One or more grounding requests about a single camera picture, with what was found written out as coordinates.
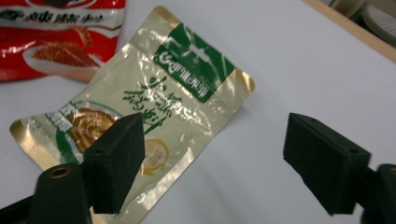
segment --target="red food packet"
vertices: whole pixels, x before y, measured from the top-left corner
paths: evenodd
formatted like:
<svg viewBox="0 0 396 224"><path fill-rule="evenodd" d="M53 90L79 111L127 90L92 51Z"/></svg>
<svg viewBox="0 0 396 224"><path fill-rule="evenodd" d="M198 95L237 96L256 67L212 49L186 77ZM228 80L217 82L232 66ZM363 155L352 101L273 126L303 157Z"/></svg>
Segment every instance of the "red food packet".
<svg viewBox="0 0 396 224"><path fill-rule="evenodd" d="M1 0L0 81L90 81L115 53L125 0Z"/></svg>

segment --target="plastic packaging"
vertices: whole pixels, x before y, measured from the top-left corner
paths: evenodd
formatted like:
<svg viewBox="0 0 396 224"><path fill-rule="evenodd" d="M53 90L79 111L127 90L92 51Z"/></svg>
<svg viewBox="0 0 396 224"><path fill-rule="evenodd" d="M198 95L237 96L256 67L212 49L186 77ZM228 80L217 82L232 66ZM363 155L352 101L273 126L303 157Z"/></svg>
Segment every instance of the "plastic packaging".
<svg viewBox="0 0 396 224"><path fill-rule="evenodd" d="M82 162L114 120L142 113L146 157L121 213L105 223L138 223L253 92L224 55L156 7L130 42L59 111L16 121L11 132L43 169Z"/></svg>
<svg viewBox="0 0 396 224"><path fill-rule="evenodd" d="M0 81L91 80L115 54L125 0L1 0Z"/></svg>

